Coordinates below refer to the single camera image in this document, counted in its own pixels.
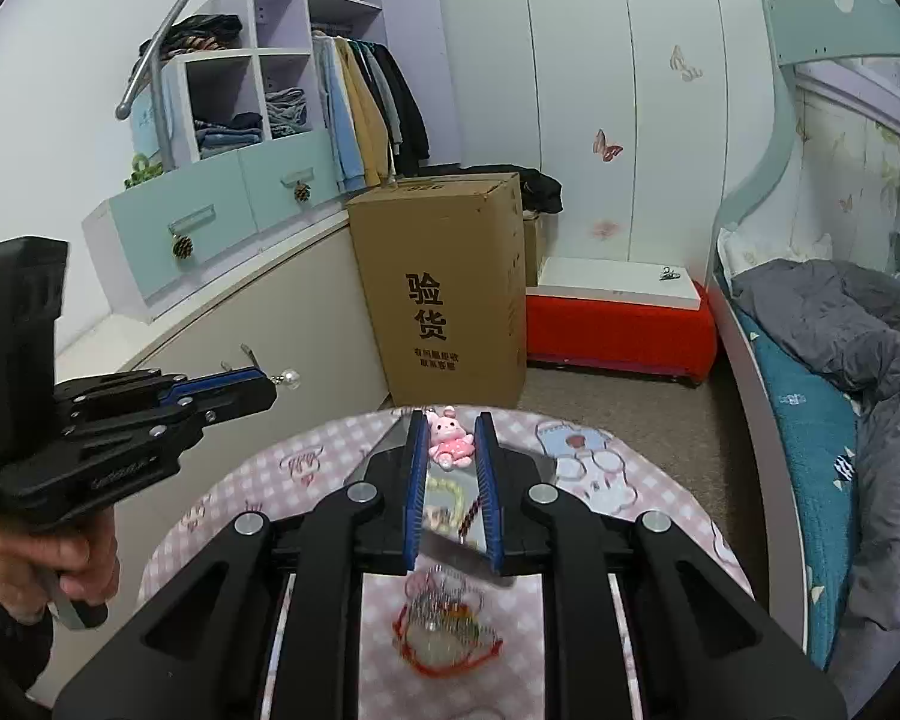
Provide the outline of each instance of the yellow sweater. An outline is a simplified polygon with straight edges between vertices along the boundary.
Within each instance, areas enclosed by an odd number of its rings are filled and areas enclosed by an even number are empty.
[[[364,180],[375,187],[389,174],[389,136],[377,103],[367,88],[367,81],[357,67],[350,44],[344,38],[336,38],[334,45],[343,65],[343,82],[346,95],[353,109],[353,127],[357,135],[357,148],[364,161]]]

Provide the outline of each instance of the light blue shirt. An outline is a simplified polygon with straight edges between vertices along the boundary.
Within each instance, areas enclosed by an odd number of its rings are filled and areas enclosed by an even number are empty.
[[[357,133],[346,110],[346,89],[341,89],[338,74],[334,73],[331,62],[340,61],[334,48],[333,38],[314,35],[317,52],[317,69],[320,85],[326,92],[327,128],[333,146],[334,161],[338,167],[337,181],[342,191],[365,189],[364,161],[357,145]]]

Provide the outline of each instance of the human hand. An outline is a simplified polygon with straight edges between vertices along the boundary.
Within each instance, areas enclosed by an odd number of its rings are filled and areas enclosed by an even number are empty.
[[[60,589],[74,601],[109,601],[120,581],[113,509],[94,514],[79,530],[39,536],[0,518],[0,605],[25,624],[39,621],[50,600],[35,567],[62,572]]]

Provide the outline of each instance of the red ottoman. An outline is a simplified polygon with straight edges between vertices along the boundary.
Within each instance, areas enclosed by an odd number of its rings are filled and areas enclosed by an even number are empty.
[[[696,311],[527,295],[527,359],[706,379],[717,328],[703,287]]]

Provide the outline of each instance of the light blue drawer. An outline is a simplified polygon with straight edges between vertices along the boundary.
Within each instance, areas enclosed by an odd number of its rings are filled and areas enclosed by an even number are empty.
[[[244,166],[250,206],[261,232],[339,194],[325,129],[288,135],[235,153]],[[310,187],[308,201],[295,198],[298,181]]]
[[[130,272],[144,298],[210,258],[255,235],[237,151],[180,167],[110,201]],[[193,254],[173,256],[173,232]]]

